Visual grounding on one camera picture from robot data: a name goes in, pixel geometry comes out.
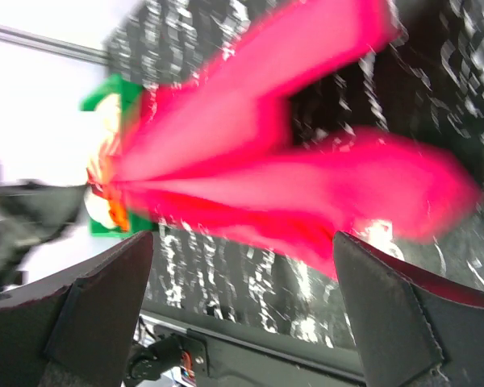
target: red cloth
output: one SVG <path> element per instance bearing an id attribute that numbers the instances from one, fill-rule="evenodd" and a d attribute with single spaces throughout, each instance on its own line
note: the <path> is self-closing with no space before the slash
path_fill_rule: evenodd
<path id="1" fill-rule="evenodd" d="M 291 150 L 286 97 L 387 44 L 385 0 L 293 3 L 186 91 L 165 89 L 115 159 L 126 203 L 195 231 L 272 248 L 336 277 L 332 236 L 374 220 L 428 240 L 474 208 L 477 187 L 441 152 L 373 129 Z"/>

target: gray metal bar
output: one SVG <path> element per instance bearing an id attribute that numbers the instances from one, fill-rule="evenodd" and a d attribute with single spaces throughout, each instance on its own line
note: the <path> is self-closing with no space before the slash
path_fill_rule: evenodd
<path id="1" fill-rule="evenodd" d="M 14 28 L 0 26 L 0 41 L 97 65 L 107 65 L 105 51 L 30 34 Z"/>

